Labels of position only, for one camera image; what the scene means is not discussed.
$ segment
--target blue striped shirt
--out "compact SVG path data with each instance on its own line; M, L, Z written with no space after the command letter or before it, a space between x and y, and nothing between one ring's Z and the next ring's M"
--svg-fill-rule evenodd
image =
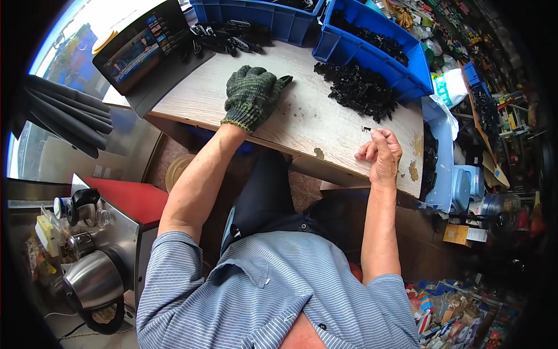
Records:
M361 284L345 255L307 232L268 232L231 244L207 280L185 233L153 243L139 301L143 349L278 348L304 312L328 348L418 348L403 280Z

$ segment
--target knit work glove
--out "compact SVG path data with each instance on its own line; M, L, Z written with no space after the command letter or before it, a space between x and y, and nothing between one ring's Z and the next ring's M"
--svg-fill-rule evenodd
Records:
M243 66L227 81L227 116L221 124L232 123L251 134L269 119L283 88L291 81L289 75L278 80L264 68Z

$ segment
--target tablet screen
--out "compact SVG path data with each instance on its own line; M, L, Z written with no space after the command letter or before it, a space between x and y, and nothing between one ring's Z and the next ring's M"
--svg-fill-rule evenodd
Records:
M93 64L120 94L126 94L189 34L177 0L145 13L111 40Z

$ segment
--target blue plastic bin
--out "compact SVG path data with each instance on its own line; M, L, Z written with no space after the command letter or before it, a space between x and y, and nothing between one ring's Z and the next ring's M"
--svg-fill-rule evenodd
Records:
M480 83L479 74L473 65L473 62L469 62L463 66L463 70L465 70L465 74L467 75L467 79L469 80L469 85L475 86L476 84Z
M330 25L331 14L335 9L342 10L349 23L397 40L409 58L408 67L374 45ZM402 104L434 94L430 70L420 42L383 14L357 0L331 0L323 23L320 41L312 51L312 56L318 61L343 66L354 59L360 66L382 74L394 90L397 101Z
M484 83L483 79L480 78L479 74L477 73L477 70L475 69L475 66L473 65L473 62L469 62L465 64L463 66L463 69L465 70L465 75L467 75L467 79L469 80L469 85L473 87L479 87L479 86L482 87L484 91L487 93L487 96L490 97L490 92L488 92L488 87Z
M245 20L271 28L274 39L301 46L308 27L318 16L324 0L313 12L257 0L190 0L200 22Z

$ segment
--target dark trousers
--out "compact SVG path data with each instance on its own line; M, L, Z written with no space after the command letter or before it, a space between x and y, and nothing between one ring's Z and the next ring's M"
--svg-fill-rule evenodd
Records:
M271 231L314 233L342 248L343 237L350 231L343 216L343 202L335 198L316 201L304 212L296 213L287 161L280 152L264 149L237 199L230 234L223 241L221 254L241 238Z

